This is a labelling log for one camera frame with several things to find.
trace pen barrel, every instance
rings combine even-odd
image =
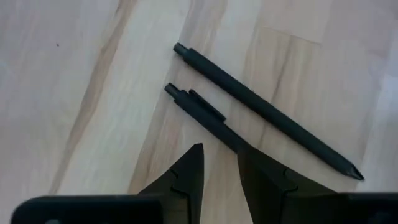
[[[307,148],[311,153],[332,166],[339,172],[346,173],[352,163],[309,133],[295,121],[280,112],[248,87],[237,81],[220,67],[209,61],[196,50],[186,49],[180,54],[191,67],[207,77],[220,88],[252,109],[266,121],[279,129],[291,139]]]
[[[235,153],[252,148],[248,142],[237,135],[224,122],[192,101],[187,92],[180,91],[178,96],[174,98],[174,102]]]

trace black device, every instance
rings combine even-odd
[[[237,155],[254,224],[398,222],[398,194],[337,194],[252,147]],[[11,224],[199,224],[203,166],[196,144],[138,195],[34,198],[16,208]]]
[[[288,135],[291,139],[307,148],[329,166],[344,175],[358,180],[364,180],[362,174],[349,160],[327,146],[270,103],[263,100],[259,95],[255,94],[248,87],[208,60],[205,56],[194,49],[187,49],[180,43],[175,44],[174,51],[181,55],[189,66],[200,72],[258,115],[262,116],[266,121]]]
[[[196,144],[137,195],[45,196],[16,208],[11,224],[199,224],[203,145]]]

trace wood grain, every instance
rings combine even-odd
[[[250,223],[236,156],[163,91],[338,191],[396,191],[391,0],[0,0],[0,222],[45,194],[135,194],[205,146],[202,223]],[[185,65],[210,60],[361,168],[343,177]]]

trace black pen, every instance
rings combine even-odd
[[[364,180],[359,170],[349,160],[327,146],[313,134],[309,133],[295,121],[280,112],[248,87],[237,81],[220,67],[209,61],[196,50],[187,49],[180,43],[174,46],[174,51],[182,56],[184,61],[200,72],[220,88],[235,97],[241,103],[262,116],[266,121],[279,129],[291,139],[307,148],[311,153],[326,162],[338,172],[358,180]]]

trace pen tip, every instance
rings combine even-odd
[[[362,174],[359,172],[359,170],[357,170],[357,168],[355,168],[355,166],[352,166],[352,168],[347,172],[347,175],[355,178],[357,180],[361,180],[364,181],[365,178],[362,176]]]

